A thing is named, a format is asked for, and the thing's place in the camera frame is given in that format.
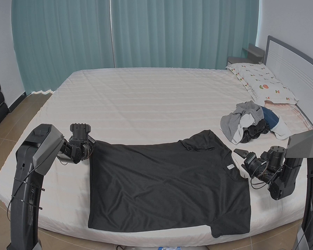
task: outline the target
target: pillowcase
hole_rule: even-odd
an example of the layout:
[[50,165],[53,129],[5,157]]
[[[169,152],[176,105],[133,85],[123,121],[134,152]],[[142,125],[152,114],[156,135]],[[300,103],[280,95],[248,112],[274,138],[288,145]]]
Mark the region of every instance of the pillowcase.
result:
[[262,63],[234,63],[226,68],[238,77],[257,105],[264,106],[264,101],[291,105],[298,102],[290,89]]

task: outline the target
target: white headboard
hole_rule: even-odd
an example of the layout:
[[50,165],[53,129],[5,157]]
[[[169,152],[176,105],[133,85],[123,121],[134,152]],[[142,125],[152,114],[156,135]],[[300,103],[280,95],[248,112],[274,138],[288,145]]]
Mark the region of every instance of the white headboard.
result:
[[313,59],[268,36],[263,63],[299,99],[298,108],[313,125]]

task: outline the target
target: curtain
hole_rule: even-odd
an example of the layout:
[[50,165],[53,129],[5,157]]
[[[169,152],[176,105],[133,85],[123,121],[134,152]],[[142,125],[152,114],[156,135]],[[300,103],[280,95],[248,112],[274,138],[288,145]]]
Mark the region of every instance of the curtain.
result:
[[255,44],[259,0],[111,0],[116,67],[225,69]]
[[27,94],[114,67],[109,0],[12,0],[12,31]]

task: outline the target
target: tiled floor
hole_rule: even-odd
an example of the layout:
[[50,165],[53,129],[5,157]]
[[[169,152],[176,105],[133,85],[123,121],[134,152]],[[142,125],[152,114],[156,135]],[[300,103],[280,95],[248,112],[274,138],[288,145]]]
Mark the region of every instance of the tiled floor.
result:
[[[33,94],[28,96],[0,124],[0,169],[7,156],[20,138],[30,120],[44,105],[51,94]],[[277,250],[292,249],[297,229],[301,221],[296,221],[274,230],[246,239],[208,246],[210,250]],[[39,229],[43,250],[113,250],[113,244],[93,242],[59,233]],[[0,250],[6,249],[10,242],[10,224],[6,217],[6,207],[0,201]]]

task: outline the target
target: bed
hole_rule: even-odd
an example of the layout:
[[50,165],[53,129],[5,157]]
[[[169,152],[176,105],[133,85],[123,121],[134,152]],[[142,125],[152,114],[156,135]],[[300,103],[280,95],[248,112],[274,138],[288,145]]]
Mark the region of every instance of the bed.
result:
[[[313,88],[310,88],[310,93],[301,94],[299,92],[303,88],[302,91],[294,91],[295,83],[288,79],[290,73],[291,77],[297,76],[292,72],[292,66],[306,71],[305,79],[313,79],[313,64],[272,37],[268,38],[265,63],[278,74],[276,77],[284,77],[283,82],[299,98],[301,109],[293,105],[268,103],[266,107],[280,115],[293,134],[312,129],[313,109],[307,100],[309,95],[313,97]],[[304,80],[300,84],[302,87],[308,85]],[[0,171],[0,199],[8,205],[16,169],[15,152],[40,123],[53,124],[66,138],[71,136],[71,123],[88,123],[94,139],[121,144],[175,142],[210,129],[234,150],[240,147],[230,143],[223,135],[220,118],[233,112],[237,103],[249,100],[251,96],[247,90],[228,70],[112,68],[77,71],[44,104],[8,156]],[[286,147],[287,140],[277,140],[272,133],[268,133],[241,144],[241,148],[261,154],[272,145]],[[243,162],[235,154],[233,158],[238,165]],[[248,177],[241,166],[238,168],[242,176]],[[88,229],[88,160],[66,166],[55,160],[44,177],[45,192],[41,195],[43,210],[39,212],[39,227],[127,246],[198,246],[233,241],[300,219],[305,206],[306,173],[304,160],[293,194],[280,201],[271,199],[266,188],[250,188],[251,231],[243,235],[213,238],[210,227],[205,225],[137,233]]]

